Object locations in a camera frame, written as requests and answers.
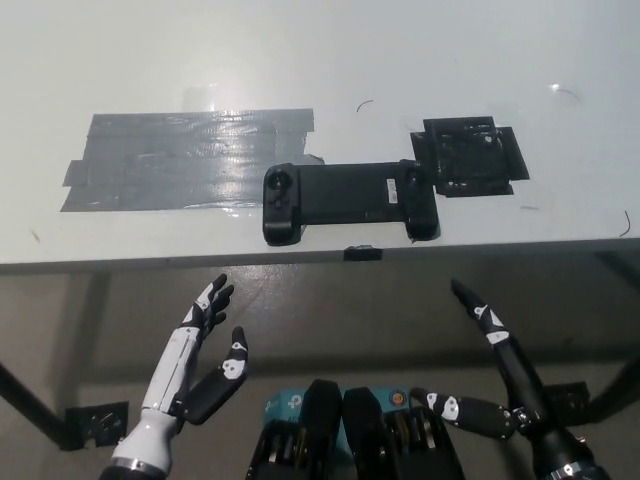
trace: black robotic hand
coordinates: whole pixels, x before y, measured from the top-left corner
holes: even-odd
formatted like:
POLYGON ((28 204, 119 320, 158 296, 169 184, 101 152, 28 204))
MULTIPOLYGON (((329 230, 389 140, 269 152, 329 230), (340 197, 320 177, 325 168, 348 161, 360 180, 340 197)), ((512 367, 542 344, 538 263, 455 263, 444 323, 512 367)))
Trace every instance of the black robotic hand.
POLYGON ((172 467, 171 441, 185 422, 207 421, 243 384, 249 347, 242 327, 233 330, 222 364, 191 385, 206 337, 226 318, 233 286, 226 275, 209 283, 173 330, 142 403, 140 422, 116 447, 101 480, 164 480, 172 467))
POLYGON ((533 365, 495 312, 458 280, 452 280, 451 288, 495 354, 509 406, 422 388, 413 389, 411 396, 463 430, 500 439, 518 431, 531 443, 534 473, 539 479, 609 479, 595 464, 587 445, 561 425, 533 365))

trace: table leg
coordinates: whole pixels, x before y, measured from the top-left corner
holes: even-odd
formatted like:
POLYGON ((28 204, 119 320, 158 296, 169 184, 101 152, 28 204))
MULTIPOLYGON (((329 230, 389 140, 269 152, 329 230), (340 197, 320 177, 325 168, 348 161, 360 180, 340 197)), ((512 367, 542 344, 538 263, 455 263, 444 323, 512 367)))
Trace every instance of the table leg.
MULTIPOLYGON (((640 271, 615 252, 596 252, 595 257, 622 281, 640 293, 640 271)), ((640 357, 627 363, 611 384, 591 401, 592 422, 601 422, 640 400, 640 357)))
POLYGON ((2 364, 0 364, 0 397, 9 402, 61 450, 78 450, 84 447, 82 436, 58 418, 2 364))

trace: table surface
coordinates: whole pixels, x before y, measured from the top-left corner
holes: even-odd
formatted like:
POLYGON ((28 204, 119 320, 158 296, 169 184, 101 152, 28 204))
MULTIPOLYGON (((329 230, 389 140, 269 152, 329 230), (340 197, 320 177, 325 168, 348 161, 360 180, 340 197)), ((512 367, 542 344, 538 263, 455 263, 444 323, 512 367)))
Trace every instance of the table surface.
POLYGON ((638 18, 633 0, 10 0, 0 271, 635 245, 638 18), (437 196, 441 235, 416 243, 403 224, 362 224, 269 247, 261 209, 60 213, 93 114, 193 109, 194 89, 212 103, 196 109, 313 108, 306 152, 327 163, 414 158, 422 119, 492 115, 514 128, 531 180, 512 196, 437 196))

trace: black phone holder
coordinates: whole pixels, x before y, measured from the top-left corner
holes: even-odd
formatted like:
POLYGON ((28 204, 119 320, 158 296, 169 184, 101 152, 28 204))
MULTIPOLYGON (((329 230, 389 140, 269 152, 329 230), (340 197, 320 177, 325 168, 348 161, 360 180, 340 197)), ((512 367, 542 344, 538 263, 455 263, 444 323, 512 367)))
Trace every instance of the black phone holder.
POLYGON ((433 183, 413 160, 271 167, 264 178, 262 231, 269 245, 298 243, 303 225, 404 222, 412 240, 438 232, 433 183))

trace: concrete floor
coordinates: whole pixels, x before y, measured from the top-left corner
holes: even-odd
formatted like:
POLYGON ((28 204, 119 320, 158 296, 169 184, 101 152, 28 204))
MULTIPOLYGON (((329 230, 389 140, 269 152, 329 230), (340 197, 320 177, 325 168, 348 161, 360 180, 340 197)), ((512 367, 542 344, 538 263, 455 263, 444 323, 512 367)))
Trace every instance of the concrete floor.
MULTIPOLYGON (((640 352, 640 296, 588 254, 225 271, 237 290, 227 324, 204 346, 199 371, 219 362, 231 329, 241 324, 251 378, 209 423, 186 427, 174 442, 176 479, 244 478, 264 400, 316 377, 344 386, 422 385, 504 402, 487 345, 448 291, 454 275, 492 303, 545 382, 586 380, 596 395, 640 352)), ((2 277, 0 361, 58 411, 128 400, 132 427, 171 330, 217 273, 2 277)), ((575 429, 613 478, 640 473, 633 458, 639 414, 634 405, 575 429)), ((523 439, 504 446, 450 431, 469 480, 533 478, 523 439)), ((0 401, 2 478, 98 478, 110 454, 59 452, 0 401)))

